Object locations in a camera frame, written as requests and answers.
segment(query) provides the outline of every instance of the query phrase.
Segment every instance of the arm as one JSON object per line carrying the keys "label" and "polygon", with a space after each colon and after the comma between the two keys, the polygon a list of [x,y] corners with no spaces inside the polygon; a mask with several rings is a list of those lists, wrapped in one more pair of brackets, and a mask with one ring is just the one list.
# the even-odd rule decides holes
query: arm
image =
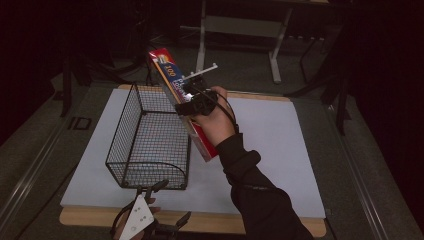
{"label": "arm", "polygon": [[[227,92],[220,87],[213,90],[223,97]],[[222,97],[218,103],[229,109]],[[287,193],[275,188],[256,167],[261,156],[246,151],[242,134],[236,134],[231,121],[216,107],[209,116],[198,115],[209,141],[216,147],[221,164],[232,185],[231,198],[240,211],[248,239],[313,239],[294,212]]]}

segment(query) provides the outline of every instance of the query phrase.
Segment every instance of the cardboard box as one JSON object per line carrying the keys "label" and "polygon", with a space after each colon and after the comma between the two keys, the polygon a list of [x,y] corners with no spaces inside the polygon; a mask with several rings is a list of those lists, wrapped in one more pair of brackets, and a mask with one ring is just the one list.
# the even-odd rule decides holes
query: cardboard box
{"label": "cardboard box", "polygon": [[[183,74],[176,65],[174,59],[165,48],[149,52],[150,59],[155,66],[155,77],[158,79],[171,104],[189,102],[191,94],[187,94],[183,85]],[[196,145],[205,161],[209,161],[217,155],[214,146],[206,138],[202,128],[188,116],[180,116],[193,143]]]}

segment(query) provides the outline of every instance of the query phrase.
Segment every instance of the wooden table edge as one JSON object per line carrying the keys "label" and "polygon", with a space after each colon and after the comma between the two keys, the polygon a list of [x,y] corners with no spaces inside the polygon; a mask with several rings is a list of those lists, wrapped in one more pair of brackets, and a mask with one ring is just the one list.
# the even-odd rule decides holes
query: wooden table edge
{"label": "wooden table edge", "polygon": [[[64,207],[59,217],[63,225],[111,227],[120,208],[102,207]],[[163,224],[174,225],[186,212],[160,211],[155,218]],[[326,234],[324,219],[300,218],[303,225],[314,237]],[[188,223],[181,228],[184,232],[203,232],[221,234],[245,234],[240,214],[192,212]]]}

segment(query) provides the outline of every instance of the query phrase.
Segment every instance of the metal mesh basket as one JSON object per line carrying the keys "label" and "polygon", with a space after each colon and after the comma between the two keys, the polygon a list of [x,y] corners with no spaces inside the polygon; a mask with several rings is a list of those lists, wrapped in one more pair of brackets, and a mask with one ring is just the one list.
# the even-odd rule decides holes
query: metal mesh basket
{"label": "metal mesh basket", "polygon": [[147,188],[164,179],[185,189],[190,141],[159,87],[131,86],[106,166],[122,188]]}

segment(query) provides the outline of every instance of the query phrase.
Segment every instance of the white tag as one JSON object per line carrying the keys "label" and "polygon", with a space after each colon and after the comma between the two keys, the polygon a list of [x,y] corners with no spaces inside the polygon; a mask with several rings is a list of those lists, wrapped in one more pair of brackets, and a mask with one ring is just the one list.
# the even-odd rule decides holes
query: white tag
{"label": "white tag", "polygon": [[138,195],[119,240],[130,240],[154,220],[153,214],[150,212],[150,208],[147,206],[144,197],[141,194]]}

